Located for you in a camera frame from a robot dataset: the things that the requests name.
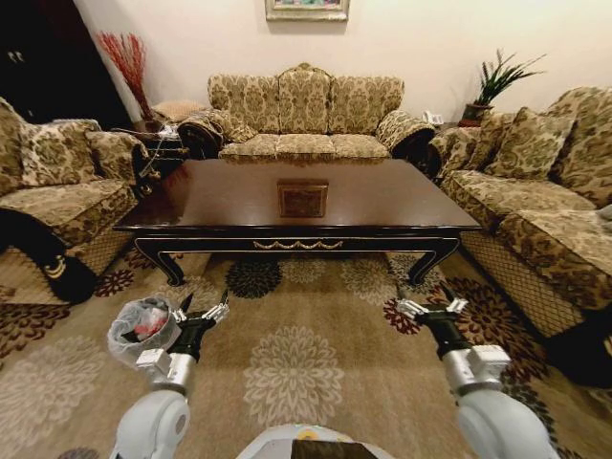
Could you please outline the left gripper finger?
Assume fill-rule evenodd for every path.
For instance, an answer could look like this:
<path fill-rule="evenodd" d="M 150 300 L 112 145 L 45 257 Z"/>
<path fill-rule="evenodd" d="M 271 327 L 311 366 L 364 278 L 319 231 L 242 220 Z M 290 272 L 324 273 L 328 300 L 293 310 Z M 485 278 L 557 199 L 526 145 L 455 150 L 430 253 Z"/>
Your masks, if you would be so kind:
<path fill-rule="evenodd" d="M 229 291 L 225 290 L 219 303 L 202 314 L 202 319 L 220 322 L 229 312 Z"/>
<path fill-rule="evenodd" d="M 187 311 L 191 304 L 193 298 L 193 294 L 189 294 L 186 298 L 184 298 L 180 305 L 177 308 L 171 310 L 171 315 L 174 317 L 176 322 L 182 322 L 187 320 Z"/>

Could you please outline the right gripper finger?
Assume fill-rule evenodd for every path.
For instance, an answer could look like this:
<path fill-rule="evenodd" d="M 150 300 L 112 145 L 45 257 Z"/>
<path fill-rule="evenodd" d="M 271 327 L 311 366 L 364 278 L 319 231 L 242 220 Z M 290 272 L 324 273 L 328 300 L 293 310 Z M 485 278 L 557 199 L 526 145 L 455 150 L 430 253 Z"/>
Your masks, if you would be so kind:
<path fill-rule="evenodd" d="M 424 313 L 424 308 L 410 299 L 398 299 L 396 301 L 396 310 L 410 319 L 415 319 Z"/>
<path fill-rule="evenodd" d="M 469 304 L 466 299 L 459 296 L 447 285 L 443 285 L 442 290 L 448 299 L 448 306 L 446 307 L 448 313 L 459 315 Z"/>

